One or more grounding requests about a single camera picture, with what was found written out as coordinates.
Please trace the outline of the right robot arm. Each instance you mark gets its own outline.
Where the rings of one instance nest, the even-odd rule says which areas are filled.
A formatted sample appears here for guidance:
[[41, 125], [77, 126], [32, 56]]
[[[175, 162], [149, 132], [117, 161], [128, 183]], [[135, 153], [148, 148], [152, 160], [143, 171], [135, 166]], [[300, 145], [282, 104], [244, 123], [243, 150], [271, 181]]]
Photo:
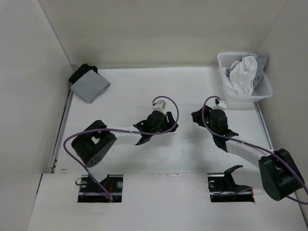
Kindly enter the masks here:
[[223, 110], [204, 106], [192, 113], [192, 119], [212, 134], [214, 144], [218, 148], [239, 156], [258, 168], [255, 183], [271, 199], [280, 201], [289, 198], [300, 189], [308, 190], [291, 154], [286, 149], [270, 151], [240, 140], [239, 134], [229, 128]]

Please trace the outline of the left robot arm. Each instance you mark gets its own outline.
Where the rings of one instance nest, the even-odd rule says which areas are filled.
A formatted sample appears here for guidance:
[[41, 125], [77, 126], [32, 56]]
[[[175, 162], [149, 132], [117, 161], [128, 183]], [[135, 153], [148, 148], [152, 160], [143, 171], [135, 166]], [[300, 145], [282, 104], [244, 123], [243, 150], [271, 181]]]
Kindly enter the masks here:
[[86, 130], [76, 135], [71, 146], [80, 159], [83, 168], [89, 174], [92, 187], [95, 191], [111, 194], [107, 189], [109, 175], [98, 169], [98, 164], [104, 159], [114, 145], [128, 144], [143, 145], [150, 141], [152, 136], [175, 132], [178, 128], [177, 120], [171, 112], [164, 113], [154, 110], [145, 119], [131, 127], [109, 128], [101, 120], [94, 121]]

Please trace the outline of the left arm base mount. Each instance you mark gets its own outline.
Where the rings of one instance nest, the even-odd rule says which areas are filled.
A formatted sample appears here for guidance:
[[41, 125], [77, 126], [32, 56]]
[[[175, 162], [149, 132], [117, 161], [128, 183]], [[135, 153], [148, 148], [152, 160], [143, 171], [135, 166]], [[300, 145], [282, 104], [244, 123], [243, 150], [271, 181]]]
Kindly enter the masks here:
[[123, 191], [123, 175], [108, 175], [101, 185], [112, 196], [112, 200], [105, 196], [105, 191], [88, 175], [82, 175], [75, 181], [79, 187], [78, 203], [121, 203]]

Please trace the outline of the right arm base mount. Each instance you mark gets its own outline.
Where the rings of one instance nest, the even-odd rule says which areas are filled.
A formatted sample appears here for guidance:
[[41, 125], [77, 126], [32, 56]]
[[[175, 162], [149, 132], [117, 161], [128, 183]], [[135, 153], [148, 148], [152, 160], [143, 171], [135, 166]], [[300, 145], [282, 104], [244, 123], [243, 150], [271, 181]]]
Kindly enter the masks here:
[[252, 187], [236, 184], [232, 173], [242, 165], [235, 165], [223, 173], [210, 173], [207, 176], [210, 201], [212, 203], [255, 202]]

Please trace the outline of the white tank top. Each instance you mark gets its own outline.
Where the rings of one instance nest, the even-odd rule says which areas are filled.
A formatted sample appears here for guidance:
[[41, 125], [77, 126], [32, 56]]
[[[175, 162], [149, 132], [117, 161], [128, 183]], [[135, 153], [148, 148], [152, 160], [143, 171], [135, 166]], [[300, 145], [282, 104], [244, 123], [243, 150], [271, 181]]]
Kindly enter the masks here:
[[231, 89], [238, 96], [251, 96], [254, 90], [253, 80], [257, 73], [257, 61], [254, 56], [246, 56], [229, 73]]

